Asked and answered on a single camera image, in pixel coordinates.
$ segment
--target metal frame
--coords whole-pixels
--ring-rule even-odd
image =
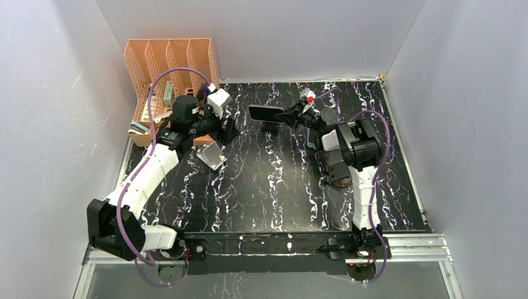
[[[85,299],[88,298],[88,291],[92,284],[93,271],[95,270],[95,264],[87,263],[84,264],[73,294],[73,299]]]
[[[387,93],[385,91],[385,85],[381,79],[366,77],[366,78],[355,78],[355,79],[326,79],[326,80],[312,80],[310,82],[348,82],[348,81],[378,81],[381,84],[383,96],[385,98],[385,103],[387,104],[387,109],[389,115],[392,118],[394,131],[396,134],[396,139],[402,150],[403,160],[405,161],[405,166],[410,176],[411,184],[413,186],[415,196],[417,199],[418,207],[420,212],[422,212],[422,217],[424,222],[426,221],[425,215],[423,213],[423,205],[418,195],[416,184],[412,176],[411,170],[408,165],[407,156],[405,155],[405,150],[403,148],[400,134],[394,122],[394,116],[390,109],[389,100]],[[125,178],[125,171],[128,165],[128,160],[131,155],[132,150],[132,139],[128,138],[125,152],[123,155],[123,160],[121,162],[121,167],[118,173],[118,178],[116,186],[121,184]],[[389,239],[390,249],[392,252],[392,258],[388,262],[438,262],[444,278],[446,289],[451,299],[462,298],[462,292],[458,285],[456,279],[455,271],[453,270],[453,259],[449,248],[447,246],[446,240],[443,234],[387,234],[386,237]],[[347,259],[346,263],[357,263],[357,262],[366,262],[366,259]],[[90,289],[90,284],[92,282],[92,277],[95,271],[95,267],[98,264],[127,264],[133,263],[128,262],[122,259],[119,259],[113,255],[110,255],[106,252],[103,252],[98,249],[94,249],[91,246],[88,246],[85,259],[83,261],[83,267],[75,289],[74,299],[86,298],[88,296],[88,291]],[[162,260],[159,261],[160,265],[184,265],[183,261],[180,260]]]

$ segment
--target white backdrop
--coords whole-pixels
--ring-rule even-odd
[[[387,91],[465,298],[525,298],[528,4],[428,0]]]
[[[136,101],[95,2],[2,1],[0,90],[0,297],[71,298]]]
[[[212,37],[232,82],[386,74],[424,0],[96,0],[119,45]]]

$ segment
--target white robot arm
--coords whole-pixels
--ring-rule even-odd
[[[199,103],[196,97],[190,95],[176,98],[172,115],[158,130],[157,144],[148,148],[137,167],[104,201],[94,199],[88,205],[90,244],[125,260],[133,260],[137,253],[127,245],[124,231],[125,237],[129,238],[138,252],[181,250],[176,242],[178,232],[175,227],[141,225],[138,220],[161,180],[192,148],[194,138],[210,135],[215,139],[199,149],[197,155],[210,168],[217,169],[225,161],[217,142],[226,145],[240,134],[232,118],[227,117],[227,124],[222,126],[226,119],[225,107],[231,100],[222,89],[211,93],[206,103]],[[117,223],[119,205],[123,230],[119,228],[121,224]]]

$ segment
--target small box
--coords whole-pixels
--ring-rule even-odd
[[[165,94],[163,95],[163,103],[167,109],[172,109],[172,103],[176,101],[173,90],[172,81],[167,81],[167,84],[165,84]]]

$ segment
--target black marble surface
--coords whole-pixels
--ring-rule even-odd
[[[317,95],[339,87],[339,101],[326,97],[316,108],[334,107],[343,121],[362,109],[380,112],[389,121],[388,167],[377,180],[381,224],[388,230],[426,229],[400,146],[378,81],[225,84],[233,98],[229,113],[240,137],[224,149],[227,162],[213,171],[196,157],[182,161],[162,180],[147,203],[142,220],[172,224],[188,232],[312,232],[350,230],[354,209],[352,186],[325,182],[316,152],[306,146],[306,129],[282,125],[277,137],[260,133],[248,105],[288,106],[305,87]],[[383,124],[372,117],[385,140]],[[133,146],[127,173],[144,148]]]

